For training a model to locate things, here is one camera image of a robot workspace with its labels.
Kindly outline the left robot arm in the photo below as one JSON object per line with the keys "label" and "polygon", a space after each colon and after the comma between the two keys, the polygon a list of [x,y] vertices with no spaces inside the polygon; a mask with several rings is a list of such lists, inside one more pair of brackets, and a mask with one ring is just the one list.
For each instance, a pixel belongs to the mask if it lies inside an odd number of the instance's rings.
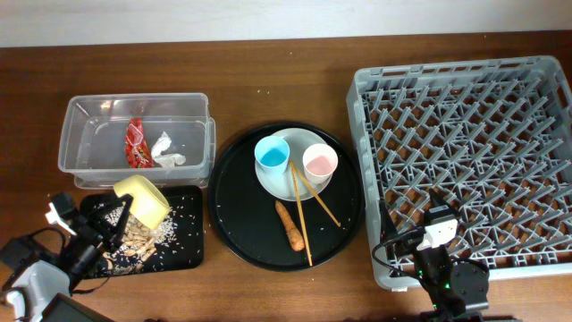
{"label": "left robot arm", "polygon": [[92,321],[109,318],[72,298],[94,289],[78,284],[95,270],[106,252],[122,246],[133,197],[108,198],[87,212],[67,193],[53,196],[46,213],[48,227],[12,238],[1,249],[1,261],[13,270],[1,288],[1,303],[16,321]]}

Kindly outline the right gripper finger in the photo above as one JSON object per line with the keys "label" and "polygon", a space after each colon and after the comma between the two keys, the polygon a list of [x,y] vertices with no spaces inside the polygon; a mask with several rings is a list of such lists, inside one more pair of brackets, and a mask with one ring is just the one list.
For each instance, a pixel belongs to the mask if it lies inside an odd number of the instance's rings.
{"label": "right gripper finger", "polygon": [[382,237],[390,237],[393,236],[397,233],[395,224],[393,223],[388,207],[387,207],[387,203],[381,199],[380,200],[380,216],[381,216],[381,236]]}
{"label": "right gripper finger", "polygon": [[431,210],[451,209],[451,205],[446,202],[434,189],[428,191],[432,204]]}

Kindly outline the white tissue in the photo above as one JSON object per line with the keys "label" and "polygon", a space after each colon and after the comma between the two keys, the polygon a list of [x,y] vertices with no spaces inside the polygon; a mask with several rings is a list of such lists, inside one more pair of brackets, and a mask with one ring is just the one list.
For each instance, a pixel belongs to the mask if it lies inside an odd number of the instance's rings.
{"label": "white tissue", "polygon": [[172,145],[172,139],[164,131],[156,143],[151,148],[153,161],[164,168],[174,168],[177,165],[184,165],[186,157],[179,153],[167,153]]}

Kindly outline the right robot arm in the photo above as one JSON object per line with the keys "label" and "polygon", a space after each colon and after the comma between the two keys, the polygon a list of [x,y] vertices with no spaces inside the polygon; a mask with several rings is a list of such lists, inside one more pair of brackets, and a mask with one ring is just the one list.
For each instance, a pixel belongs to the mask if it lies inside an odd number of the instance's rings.
{"label": "right robot arm", "polygon": [[[417,280],[428,293],[433,310],[423,312],[424,321],[481,321],[489,308],[487,293],[490,269],[470,258],[453,258],[448,245],[457,236],[460,213],[439,194],[429,191],[431,207],[423,223],[400,233],[386,204],[380,205],[380,240],[371,251],[379,265]],[[396,268],[377,256],[384,249],[396,256],[412,256],[415,271]]]}

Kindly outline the pink cup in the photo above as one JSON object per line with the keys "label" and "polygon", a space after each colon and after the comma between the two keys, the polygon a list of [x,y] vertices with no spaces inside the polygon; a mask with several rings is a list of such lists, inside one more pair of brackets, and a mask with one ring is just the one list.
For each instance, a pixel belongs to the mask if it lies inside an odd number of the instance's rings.
{"label": "pink cup", "polygon": [[327,181],[338,166],[336,151],[327,144],[316,143],[308,147],[302,158],[306,178],[315,184]]}

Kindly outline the red snack wrapper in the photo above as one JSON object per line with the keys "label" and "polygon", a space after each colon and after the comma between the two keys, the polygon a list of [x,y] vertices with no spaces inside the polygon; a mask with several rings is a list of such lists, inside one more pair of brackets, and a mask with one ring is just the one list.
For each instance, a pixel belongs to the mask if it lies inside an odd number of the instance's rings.
{"label": "red snack wrapper", "polygon": [[145,140],[140,118],[132,118],[126,128],[124,152],[130,168],[153,167],[153,158]]}

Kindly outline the orange carrot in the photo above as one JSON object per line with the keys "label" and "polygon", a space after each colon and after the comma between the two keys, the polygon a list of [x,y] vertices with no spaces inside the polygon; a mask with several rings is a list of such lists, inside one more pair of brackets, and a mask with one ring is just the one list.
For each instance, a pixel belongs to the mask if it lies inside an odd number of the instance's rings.
{"label": "orange carrot", "polygon": [[292,221],[290,213],[288,212],[286,207],[278,200],[275,201],[274,206],[278,213],[278,216],[282,221],[291,248],[294,251],[302,251],[303,249],[305,249],[304,239],[298,227]]}

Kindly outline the wooden chopstick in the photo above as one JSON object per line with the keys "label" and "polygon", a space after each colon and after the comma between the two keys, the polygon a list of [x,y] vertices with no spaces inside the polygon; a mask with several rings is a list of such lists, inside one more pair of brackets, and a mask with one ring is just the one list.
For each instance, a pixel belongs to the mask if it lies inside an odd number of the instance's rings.
{"label": "wooden chopstick", "polygon": [[315,189],[312,187],[312,185],[309,183],[309,181],[307,180],[307,178],[300,172],[300,170],[294,165],[294,163],[292,161],[289,161],[289,165],[291,170],[294,173],[294,176],[298,176],[299,179],[304,183],[304,185],[307,187],[307,189],[310,191],[310,193],[312,194],[312,196],[317,200],[317,202],[321,205],[321,207],[324,209],[324,211],[328,214],[328,216],[332,219],[332,221],[338,226],[341,227],[341,222],[334,216],[334,214],[332,213],[332,211],[326,206],[326,204],[324,203],[324,201],[321,199],[321,197],[319,196],[319,194],[315,191]]}
{"label": "wooden chopstick", "polygon": [[307,253],[307,260],[308,260],[309,266],[312,267],[313,266],[313,259],[312,259],[312,253],[311,253],[311,249],[310,249],[310,245],[309,245],[309,241],[308,241],[308,236],[307,236],[307,228],[306,228],[306,223],[305,223],[303,207],[301,204],[301,199],[300,199],[300,194],[299,194],[298,181],[297,181],[297,171],[296,171],[295,165],[293,164],[293,162],[291,160],[289,160],[289,167],[290,167],[293,189],[294,189],[295,198],[296,198],[296,204],[297,204],[298,213],[299,213],[299,221],[301,224],[303,241],[305,243],[305,249],[306,249],[306,253]]}

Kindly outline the yellow bowl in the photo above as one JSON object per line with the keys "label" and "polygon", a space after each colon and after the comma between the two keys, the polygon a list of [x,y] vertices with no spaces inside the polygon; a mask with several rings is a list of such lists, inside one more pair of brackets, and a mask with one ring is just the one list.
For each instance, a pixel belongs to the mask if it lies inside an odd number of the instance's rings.
{"label": "yellow bowl", "polygon": [[166,197],[142,175],[117,182],[113,189],[117,197],[130,195],[133,198],[130,213],[150,230],[157,229],[170,212]]}

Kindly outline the nut and rice scraps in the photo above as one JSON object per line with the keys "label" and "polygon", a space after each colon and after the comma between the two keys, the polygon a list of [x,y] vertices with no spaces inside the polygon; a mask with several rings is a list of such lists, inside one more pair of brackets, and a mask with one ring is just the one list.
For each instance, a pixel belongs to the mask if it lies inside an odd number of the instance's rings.
{"label": "nut and rice scraps", "polygon": [[156,229],[143,225],[134,215],[130,215],[122,236],[122,245],[115,252],[105,252],[91,273],[92,277],[134,275],[140,273],[164,271],[168,255],[177,251],[174,223],[176,212],[170,213]]}

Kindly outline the blue cup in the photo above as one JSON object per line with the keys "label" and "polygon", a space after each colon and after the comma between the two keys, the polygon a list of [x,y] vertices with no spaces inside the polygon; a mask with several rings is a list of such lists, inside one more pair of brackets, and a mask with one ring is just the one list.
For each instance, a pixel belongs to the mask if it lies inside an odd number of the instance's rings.
{"label": "blue cup", "polygon": [[290,146],[278,136],[262,138],[254,149],[257,164],[268,175],[283,174],[290,159]]}

